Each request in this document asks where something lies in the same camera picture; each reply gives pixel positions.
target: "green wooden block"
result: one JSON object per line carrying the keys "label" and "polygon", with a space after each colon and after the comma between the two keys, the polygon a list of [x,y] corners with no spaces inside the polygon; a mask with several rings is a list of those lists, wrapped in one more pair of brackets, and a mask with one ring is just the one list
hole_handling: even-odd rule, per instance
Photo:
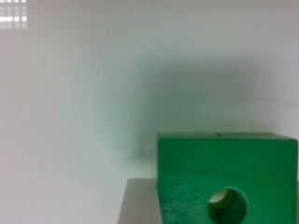
{"label": "green wooden block", "polygon": [[297,157],[273,133],[158,134],[163,223],[295,224]]}

